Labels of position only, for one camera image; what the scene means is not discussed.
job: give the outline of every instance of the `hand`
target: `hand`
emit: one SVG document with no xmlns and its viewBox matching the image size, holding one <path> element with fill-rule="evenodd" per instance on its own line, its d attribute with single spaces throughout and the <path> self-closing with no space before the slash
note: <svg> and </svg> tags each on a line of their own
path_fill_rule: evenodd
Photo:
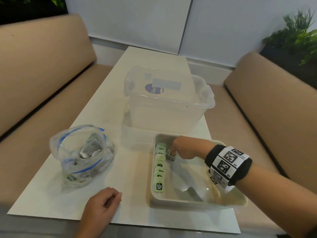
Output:
<svg viewBox="0 0 317 238">
<path fill-rule="evenodd" d="M 92 196 L 79 222 L 76 238 L 97 238 L 109 225 L 120 202 L 122 193 L 107 187 Z"/>
<path fill-rule="evenodd" d="M 206 139 L 196 139 L 186 136 L 178 136 L 174 140 L 171 148 L 172 155 L 176 154 L 176 151 L 181 158 L 190 160 L 195 157 L 200 157 L 203 160 L 206 159 L 207 154 L 217 144 Z"/>
</svg>

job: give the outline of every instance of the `sofa backrest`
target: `sofa backrest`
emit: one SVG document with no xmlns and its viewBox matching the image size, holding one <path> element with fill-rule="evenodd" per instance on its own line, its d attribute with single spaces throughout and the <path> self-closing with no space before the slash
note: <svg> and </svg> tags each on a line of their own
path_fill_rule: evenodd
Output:
<svg viewBox="0 0 317 238">
<path fill-rule="evenodd" d="M 317 90 L 255 52 L 224 83 L 290 179 L 317 194 Z"/>
<path fill-rule="evenodd" d="M 0 26 L 0 44 L 0 136 L 96 60 L 79 15 Z"/>
</svg>

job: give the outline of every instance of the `blue circular logo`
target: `blue circular logo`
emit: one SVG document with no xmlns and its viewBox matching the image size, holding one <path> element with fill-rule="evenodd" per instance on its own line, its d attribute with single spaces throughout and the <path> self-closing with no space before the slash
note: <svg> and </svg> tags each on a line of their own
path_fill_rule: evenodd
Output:
<svg viewBox="0 0 317 238">
<path fill-rule="evenodd" d="M 164 88 L 153 87 L 151 83 L 145 85 L 145 90 L 152 94 L 160 94 L 164 92 Z"/>
</svg>

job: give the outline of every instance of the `tabletop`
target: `tabletop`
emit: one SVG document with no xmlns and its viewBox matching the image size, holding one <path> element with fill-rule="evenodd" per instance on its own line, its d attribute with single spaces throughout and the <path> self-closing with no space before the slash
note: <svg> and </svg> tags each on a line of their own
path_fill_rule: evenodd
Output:
<svg viewBox="0 0 317 238">
<path fill-rule="evenodd" d="M 134 66 L 190 74 L 185 57 L 129 47 L 72 124 L 104 128 L 115 145 L 115 159 L 91 184 L 69 191 L 61 165 L 50 155 L 8 214 L 80 220 L 92 195 L 105 187 L 123 193 L 111 223 L 198 231 L 240 233 L 233 208 L 184 210 L 150 203 L 153 138 L 157 131 L 132 128 L 123 81 Z M 187 136 L 211 139 L 204 116 Z"/>
</svg>

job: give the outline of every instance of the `clear plastic bag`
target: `clear plastic bag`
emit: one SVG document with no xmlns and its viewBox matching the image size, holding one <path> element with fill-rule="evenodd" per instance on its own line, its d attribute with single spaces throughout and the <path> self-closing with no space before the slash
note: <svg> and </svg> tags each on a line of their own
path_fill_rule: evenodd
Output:
<svg viewBox="0 0 317 238">
<path fill-rule="evenodd" d="M 114 144 L 104 129 L 91 124 L 59 132 L 50 139 L 50 150 L 61 161 L 65 183 L 83 187 L 103 172 L 114 158 Z"/>
</svg>

